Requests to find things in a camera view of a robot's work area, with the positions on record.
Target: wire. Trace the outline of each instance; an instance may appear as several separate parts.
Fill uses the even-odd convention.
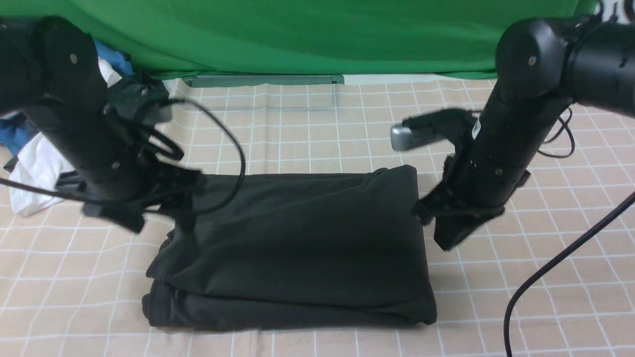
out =
[[[569,151],[568,154],[565,154],[565,155],[549,154],[542,150],[538,150],[539,154],[547,156],[548,158],[555,158],[555,159],[566,159],[570,157],[571,155],[573,155],[573,152],[575,151],[575,139],[573,138],[573,133],[571,132],[571,129],[569,128],[569,122],[571,122],[571,118],[573,117],[573,110],[571,110],[570,107],[567,108],[567,110],[569,110],[569,117],[566,120],[563,120],[562,117],[560,116],[558,117],[558,121],[560,122],[560,124],[562,124],[560,126],[560,129],[558,129],[558,131],[554,134],[553,137],[543,142],[543,144],[549,144],[551,142],[554,142],[560,136],[560,134],[562,134],[563,131],[566,131],[566,134],[569,136],[569,141],[571,142],[571,150]]]
[[[240,173],[238,174],[238,179],[236,180],[236,183],[234,184],[234,188],[229,193],[229,195],[227,195],[227,197],[225,199],[223,199],[221,202],[219,202],[218,204],[216,204],[214,206],[210,206],[210,207],[207,207],[207,208],[202,208],[202,209],[199,209],[199,210],[196,210],[196,211],[192,211],[192,212],[185,212],[185,213],[181,213],[181,214],[182,215],[204,215],[204,214],[207,214],[207,213],[211,213],[211,212],[217,211],[217,210],[227,206],[236,197],[236,195],[238,194],[238,191],[240,191],[240,188],[243,185],[245,172],[247,171],[247,160],[245,159],[243,148],[241,147],[240,143],[238,142],[238,139],[236,139],[234,134],[232,134],[232,132],[229,131],[229,129],[227,129],[227,127],[225,127],[225,125],[223,125],[223,123],[221,123],[220,120],[218,120],[218,118],[216,118],[216,116],[214,116],[214,114],[212,114],[207,108],[203,107],[201,104],[198,104],[197,102],[193,102],[193,101],[191,101],[189,99],[185,99],[185,98],[169,99],[168,102],[171,103],[170,105],[172,105],[172,104],[180,104],[180,103],[188,103],[188,104],[192,104],[193,106],[197,107],[200,111],[202,111],[208,117],[210,117],[210,119],[213,120],[225,132],[225,134],[227,134],[227,137],[229,137],[229,140],[236,146],[236,149],[238,150],[238,155],[240,156]]]
[[[205,113],[214,123],[216,123],[216,125],[218,125],[221,128],[221,130],[225,134],[227,134],[227,136],[229,137],[229,140],[236,146],[236,149],[238,150],[238,154],[240,156],[241,169],[240,169],[240,173],[238,175],[238,179],[236,180],[236,183],[234,184],[234,188],[229,193],[229,195],[227,195],[227,197],[225,199],[223,199],[221,202],[219,202],[216,205],[213,205],[213,206],[210,206],[210,207],[207,207],[207,208],[202,208],[202,209],[199,209],[199,210],[196,210],[196,211],[189,211],[189,212],[179,211],[178,215],[179,216],[203,215],[203,214],[214,212],[216,210],[219,210],[219,209],[227,206],[236,197],[236,195],[238,194],[238,191],[240,191],[240,188],[241,188],[241,186],[243,184],[243,180],[244,180],[244,176],[245,176],[245,172],[246,172],[246,166],[247,166],[243,148],[241,147],[240,143],[238,142],[238,140],[236,139],[234,134],[232,134],[232,132],[229,129],[227,129],[227,127],[225,125],[223,125],[223,123],[221,123],[221,121],[214,114],[212,114],[207,108],[205,108],[201,104],[199,104],[197,102],[194,102],[192,100],[189,100],[189,99],[186,99],[186,98],[175,98],[175,99],[168,99],[168,100],[158,100],[158,101],[152,102],[152,104],[159,104],[160,107],[169,107],[169,106],[172,106],[172,105],[175,105],[175,104],[191,104],[191,105],[195,106],[200,111]],[[165,215],[165,216],[170,216],[171,217],[171,215],[169,215],[168,212],[166,212],[166,211],[162,212],[162,211],[159,211],[159,210],[149,210],[149,209],[144,209],[144,208],[131,206],[131,202],[129,202],[129,201],[107,201],[107,200],[100,200],[100,199],[91,199],[91,198],[87,198],[85,196],[78,195],[78,194],[72,194],[72,193],[66,193],[66,192],[58,192],[58,191],[49,191],[49,190],[46,190],[46,189],[41,189],[41,188],[38,188],[38,187],[25,185],[25,184],[21,184],[19,182],[7,180],[5,178],[0,178],[0,185],[8,186],[8,187],[11,187],[11,188],[14,188],[14,189],[20,189],[20,190],[24,190],[24,191],[29,191],[29,192],[36,193],[36,194],[44,194],[44,195],[55,197],[55,198],[67,199],[67,200],[70,200],[70,201],[78,201],[78,202],[89,203],[89,204],[94,204],[94,205],[116,207],[118,210],[121,210],[121,211],[124,211],[124,212],[128,212],[128,213],[134,213],[134,214],[154,213],[154,214],[158,214],[158,215]],[[161,199],[161,198],[165,198],[165,197],[171,196],[172,194],[175,194],[175,193],[178,193],[178,192],[182,192],[182,189],[181,188],[174,188],[174,189],[166,191],[166,192],[161,192],[161,193],[153,195],[153,196],[145,197],[144,199],[149,199],[151,201],[154,201],[156,199]]]
[[[532,275],[527,281],[525,281],[520,288],[516,291],[516,293],[512,296],[512,299],[509,301],[507,305],[507,310],[505,311],[505,318],[503,320],[503,329],[504,329],[504,340],[505,340],[505,351],[507,353],[507,357],[512,357],[512,348],[509,340],[509,323],[511,320],[512,312],[514,310],[514,306],[520,299],[520,296],[529,289],[536,281],[542,278],[545,274],[547,274],[551,269],[553,269],[560,262],[565,260],[569,255],[578,250],[584,243],[593,238],[598,232],[608,226],[611,222],[613,222],[619,215],[624,213],[633,203],[635,203],[635,192],[633,192],[628,198],[626,198],[622,203],[620,203],[613,211],[611,211],[608,215],[606,215],[602,220],[600,220],[595,226],[589,229],[586,233],[584,233],[581,237],[579,237],[576,241],[574,241],[570,246],[566,247],[560,254],[558,254],[555,258],[551,259],[548,263],[546,263],[542,268],[540,268],[534,275]]]

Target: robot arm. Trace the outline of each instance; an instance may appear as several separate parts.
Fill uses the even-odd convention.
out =
[[[141,208],[184,206],[200,172],[158,161],[158,152],[176,159],[182,152],[167,138],[163,143],[171,153],[151,146],[139,128],[125,125],[109,109],[89,35],[59,17],[0,22],[0,50],[0,114],[23,110],[83,179],[70,187],[62,182],[58,190],[119,204],[93,200],[84,206],[85,214],[138,232],[144,224]],[[635,27],[596,17],[521,21],[498,44],[498,82],[479,118],[446,109],[393,128],[395,150],[443,139],[455,145],[441,183],[413,209],[423,224],[436,218],[434,239],[440,247],[454,248],[504,213],[569,105],[635,116],[634,61]],[[122,205],[138,209],[130,212]]]
[[[0,19],[0,53],[0,114],[23,111],[73,165],[81,179],[62,177],[57,191],[90,200],[85,215],[140,232],[145,208],[182,207],[201,173],[159,161],[157,153],[179,160],[183,152],[107,103],[90,35],[60,17]]]
[[[409,118],[391,132],[397,151],[447,138],[455,154],[441,183],[414,207],[451,250],[504,213],[528,165],[572,103],[635,116],[635,27],[597,18],[533,19],[502,36],[498,81],[478,119],[462,109]]]

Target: label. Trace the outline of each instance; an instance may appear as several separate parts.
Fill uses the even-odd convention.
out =
[[[472,139],[476,139],[479,131],[481,131],[481,121],[477,119],[476,124],[474,124],[474,127],[472,127]]]

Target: green backdrop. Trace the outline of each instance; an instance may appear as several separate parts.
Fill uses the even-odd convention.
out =
[[[504,29],[596,0],[5,0],[61,15],[162,78],[199,73],[493,74]]]

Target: black cloth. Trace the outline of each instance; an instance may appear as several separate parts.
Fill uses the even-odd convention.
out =
[[[162,81],[152,79],[145,71],[136,71],[132,77],[123,77],[119,82],[108,88],[108,103],[124,119],[136,120],[137,111],[144,108],[141,115],[142,123],[155,126],[172,120],[169,107],[159,108],[152,105],[145,108],[146,103],[156,100],[166,100],[170,96]]]
[[[208,176],[194,209],[233,176]],[[405,327],[436,321],[411,166],[367,174],[253,175],[223,210],[177,222],[147,275],[155,327]]]

